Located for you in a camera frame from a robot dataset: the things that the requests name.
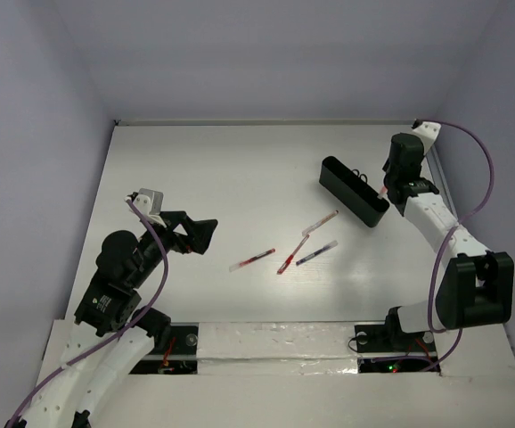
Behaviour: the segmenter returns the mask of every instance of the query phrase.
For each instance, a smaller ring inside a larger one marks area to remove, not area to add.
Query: red pen
[[[297,254],[297,251],[299,251],[301,249],[301,247],[303,246],[303,244],[306,242],[307,239],[309,239],[309,235],[305,235],[305,238],[303,238],[301,240],[301,242],[299,243],[297,248],[293,251],[293,253],[287,258],[287,260],[285,260],[283,262],[282,266],[279,269],[277,269],[277,275],[281,275],[283,272],[285,272],[285,269],[287,269],[287,266],[290,265],[291,261]]]

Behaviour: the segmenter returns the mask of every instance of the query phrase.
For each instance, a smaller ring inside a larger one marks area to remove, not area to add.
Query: gray wall
[[[53,3],[0,0],[0,426],[64,315],[111,130]]]
[[[56,0],[118,119],[436,111],[497,0]]]
[[[515,1],[501,2],[437,116],[468,126],[485,139],[495,161],[495,190],[485,212],[469,227],[494,251],[507,251],[515,259]],[[437,145],[462,214],[486,190],[486,162],[460,134],[445,133]],[[515,348],[515,290],[513,299],[507,331]]]

